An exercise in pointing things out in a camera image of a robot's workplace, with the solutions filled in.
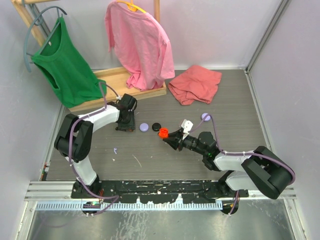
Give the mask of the orange round charging case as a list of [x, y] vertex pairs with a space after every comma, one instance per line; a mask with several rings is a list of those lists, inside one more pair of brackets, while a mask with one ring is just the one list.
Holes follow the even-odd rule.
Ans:
[[158, 132], [158, 136], [161, 138], [161, 139], [166, 139], [169, 137], [169, 130], [165, 127], [162, 127], [159, 129], [159, 132]]

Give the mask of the lilac earbud charging case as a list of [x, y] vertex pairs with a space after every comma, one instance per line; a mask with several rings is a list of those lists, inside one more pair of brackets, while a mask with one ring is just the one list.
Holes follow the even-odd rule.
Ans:
[[204, 122], [209, 122], [211, 119], [212, 119], [212, 117], [209, 113], [203, 113], [201, 115], [201, 120]]

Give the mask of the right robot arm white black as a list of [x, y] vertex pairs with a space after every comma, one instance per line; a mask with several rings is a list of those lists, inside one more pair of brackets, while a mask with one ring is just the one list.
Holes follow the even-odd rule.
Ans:
[[186, 148], [202, 155], [202, 162], [211, 171], [227, 171], [219, 184], [219, 191], [225, 197], [240, 190], [258, 190], [275, 200], [296, 179], [292, 168], [264, 146], [249, 152], [223, 151], [211, 132], [203, 131], [194, 137], [182, 128], [165, 134], [162, 139], [174, 150]]

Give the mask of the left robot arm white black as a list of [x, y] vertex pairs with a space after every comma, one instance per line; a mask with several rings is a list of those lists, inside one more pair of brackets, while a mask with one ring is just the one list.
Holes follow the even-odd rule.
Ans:
[[65, 157], [76, 175], [75, 191], [84, 193], [88, 198], [102, 194], [99, 176], [89, 158], [93, 133], [109, 124], [116, 124], [117, 131], [134, 131], [137, 104], [136, 98], [124, 94], [121, 99], [111, 101], [98, 110], [83, 115], [70, 113], [64, 118], [54, 148]]

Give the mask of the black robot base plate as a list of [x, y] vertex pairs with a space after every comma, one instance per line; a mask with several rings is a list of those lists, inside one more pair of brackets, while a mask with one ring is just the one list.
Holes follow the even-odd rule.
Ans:
[[119, 196], [119, 202], [133, 204], [215, 203], [217, 199], [236, 196], [225, 183], [213, 180], [102, 180], [93, 192], [102, 197]]

